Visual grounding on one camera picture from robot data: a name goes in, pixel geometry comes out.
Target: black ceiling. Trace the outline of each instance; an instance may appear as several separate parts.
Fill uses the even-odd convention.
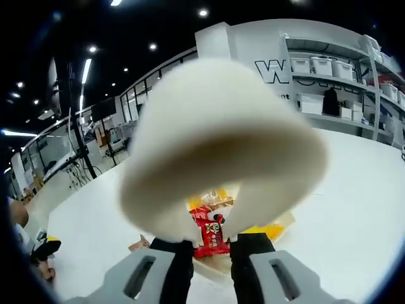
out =
[[[103,100],[106,93],[122,93],[157,65],[195,46],[194,33],[218,22],[234,25],[270,18],[302,18],[372,33],[379,36],[382,44],[387,37],[387,32],[378,33],[380,24],[373,28],[378,17],[385,16],[383,9],[374,8],[370,1],[363,6],[361,1],[123,0],[117,7],[111,7],[111,1],[14,0],[7,4],[1,21],[5,33],[2,127],[36,133],[54,122],[51,118],[37,119],[49,108],[46,83],[51,56],[78,65],[93,58],[85,86],[86,107]],[[209,16],[198,18],[199,8],[209,9]],[[151,42],[158,45],[157,51],[150,52]],[[96,45],[98,52],[90,54],[90,45]],[[127,73],[123,71],[125,67],[129,69]],[[17,88],[19,81],[24,82],[23,89]],[[18,92],[21,98],[13,98],[11,92]],[[33,104],[35,99],[40,100],[37,106]],[[28,140],[8,137],[8,149],[20,147]]]

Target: white foam object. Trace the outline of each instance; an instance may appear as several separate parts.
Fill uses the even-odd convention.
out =
[[[121,185],[121,210],[167,241],[201,241],[184,198],[242,181],[223,225],[266,225],[311,192],[327,166],[321,137],[245,66],[200,59],[176,67],[145,103]]]

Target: snack package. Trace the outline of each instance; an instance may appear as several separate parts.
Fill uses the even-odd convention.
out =
[[[223,221],[221,215],[218,221],[205,218],[195,218],[196,224],[201,228],[203,246],[197,248],[194,252],[195,258],[211,257],[213,255],[225,255],[230,253],[227,243],[224,243],[220,222]]]

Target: glass wall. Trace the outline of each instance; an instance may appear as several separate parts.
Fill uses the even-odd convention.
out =
[[[131,88],[126,90],[121,96],[121,110],[126,122],[137,121],[142,111],[142,106],[147,102],[148,94],[154,85],[173,68],[182,63],[198,58],[196,48],[190,49],[177,56],[167,64],[155,68],[148,76],[138,80]]]

